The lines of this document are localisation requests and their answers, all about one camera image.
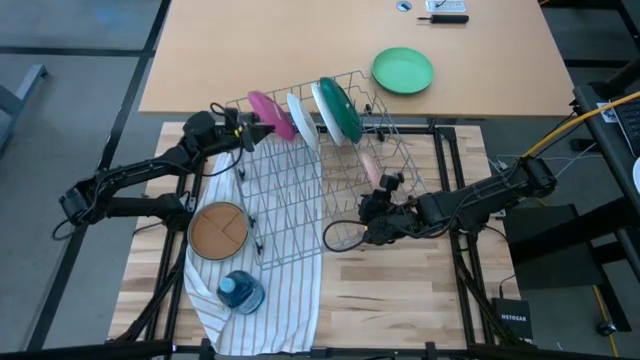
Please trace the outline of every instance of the dish towel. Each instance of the dish towel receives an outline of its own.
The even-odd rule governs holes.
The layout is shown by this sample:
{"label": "dish towel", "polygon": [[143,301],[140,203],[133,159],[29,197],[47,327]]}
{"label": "dish towel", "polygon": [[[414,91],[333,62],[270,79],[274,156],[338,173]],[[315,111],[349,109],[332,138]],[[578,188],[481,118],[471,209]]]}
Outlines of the dish towel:
{"label": "dish towel", "polygon": [[[265,140],[256,147],[256,152],[264,151],[259,149],[261,146],[266,147]],[[266,167],[273,166],[278,161],[290,161],[292,158],[289,154],[276,155],[269,160],[263,160]],[[217,157],[215,171],[220,171],[231,164],[232,158],[229,154],[221,154]],[[260,169],[253,166],[255,172]],[[279,199],[272,197],[272,192],[258,192],[258,187],[264,189],[264,184],[260,186],[259,181],[264,178],[257,177],[251,179],[250,169],[247,172],[246,181],[242,183],[243,194],[245,195],[244,203],[247,205],[249,214],[258,208],[270,207],[268,203],[280,204]],[[210,178],[209,186],[199,207],[215,201],[226,201],[240,206],[240,193],[235,183],[236,173],[233,170],[224,172],[223,174]],[[278,177],[278,179],[267,179],[267,182],[281,181],[282,176],[269,175],[270,177]],[[318,183],[319,178],[311,181],[302,181],[302,183]],[[248,194],[259,194],[261,201],[253,201],[253,196]],[[307,206],[308,210],[315,210],[317,214],[322,212],[322,204],[319,200],[310,202],[303,201],[295,206]],[[271,213],[273,217],[285,217],[282,207]],[[303,220],[305,211],[293,211],[290,209],[288,214],[295,216],[293,219],[295,224]],[[258,219],[256,226],[264,225],[266,220]],[[274,224],[272,230],[276,230],[273,237],[269,237],[265,241],[275,241],[284,243],[284,247],[280,248],[280,252],[295,251],[292,236],[296,236],[298,250],[310,250],[314,245],[313,241],[317,241],[317,237],[312,236],[307,230],[304,231],[294,228],[292,232],[277,232],[278,224]],[[321,221],[315,221],[308,225],[312,231],[316,232],[316,236],[322,235]],[[255,261],[256,251],[254,249],[252,238],[247,239],[245,246],[231,258],[223,261],[210,261],[199,257],[189,246],[185,261],[185,287],[189,299],[193,304],[200,321],[209,337],[214,349],[222,355],[257,355],[262,353],[277,352],[300,352],[309,351],[313,344],[316,325],[318,322],[318,310],[320,303],[320,283],[322,279],[322,255],[314,252],[312,255],[303,259],[274,267],[268,270],[262,270]],[[265,244],[264,257],[274,256],[273,246]],[[242,315],[231,311],[217,297],[216,289],[220,280],[233,270],[244,270],[253,275],[265,289],[266,297],[258,310],[250,315]]]}

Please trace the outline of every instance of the black object on table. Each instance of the black object on table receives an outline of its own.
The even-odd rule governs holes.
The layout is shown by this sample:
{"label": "black object on table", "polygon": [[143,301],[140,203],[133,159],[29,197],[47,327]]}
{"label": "black object on table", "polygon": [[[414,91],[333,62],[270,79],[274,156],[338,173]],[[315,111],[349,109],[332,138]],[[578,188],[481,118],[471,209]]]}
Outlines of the black object on table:
{"label": "black object on table", "polygon": [[466,24],[469,22],[469,16],[433,14],[431,17],[419,17],[418,20],[431,21],[432,24]]}

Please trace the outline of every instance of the wooden bowl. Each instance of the wooden bowl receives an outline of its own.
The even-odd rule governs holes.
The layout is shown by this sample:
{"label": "wooden bowl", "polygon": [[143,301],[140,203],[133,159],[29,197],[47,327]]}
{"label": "wooden bowl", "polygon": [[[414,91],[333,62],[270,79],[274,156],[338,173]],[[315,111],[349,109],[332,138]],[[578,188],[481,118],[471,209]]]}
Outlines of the wooden bowl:
{"label": "wooden bowl", "polygon": [[208,260],[224,260],[237,253],[247,241],[247,222],[238,206],[211,203],[191,219],[187,238],[193,251]]}

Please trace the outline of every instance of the green plate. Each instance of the green plate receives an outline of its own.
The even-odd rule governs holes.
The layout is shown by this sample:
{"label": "green plate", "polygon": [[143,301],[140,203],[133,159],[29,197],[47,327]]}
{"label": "green plate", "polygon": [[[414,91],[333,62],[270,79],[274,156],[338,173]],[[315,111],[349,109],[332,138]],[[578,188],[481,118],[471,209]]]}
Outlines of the green plate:
{"label": "green plate", "polygon": [[373,61],[373,77],[396,94],[415,94],[433,81],[433,65],[426,56],[409,48],[387,49]]}
{"label": "green plate", "polygon": [[320,91],[342,133],[354,144],[359,143],[362,139],[360,116],[342,87],[331,78],[320,78]]}

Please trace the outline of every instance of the pink plate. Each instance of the pink plate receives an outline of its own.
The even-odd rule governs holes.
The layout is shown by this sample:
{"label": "pink plate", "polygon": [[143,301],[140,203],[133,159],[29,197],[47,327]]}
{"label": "pink plate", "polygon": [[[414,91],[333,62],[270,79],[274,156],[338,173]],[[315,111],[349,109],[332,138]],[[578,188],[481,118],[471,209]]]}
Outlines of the pink plate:
{"label": "pink plate", "polygon": [[276,135],[287,141],[293,141],[296,131],[291,119],[282,108],[260,91],[252,91],[248,95],[253,111],[265,124],[275,126]]}
{"label": "pink plate", "polygon": [[374,188],[380,187],[380,178],[382,177],[382,173],[380,172],[380,168],[378,167],[378,163],[373,156],[367,154],[364,151],[360,152],[360,159],[362,159],[362,163],[364,164],[364,169],[367,172],[367,176],[369,177],[369,181],[371,181],[371,185]]}

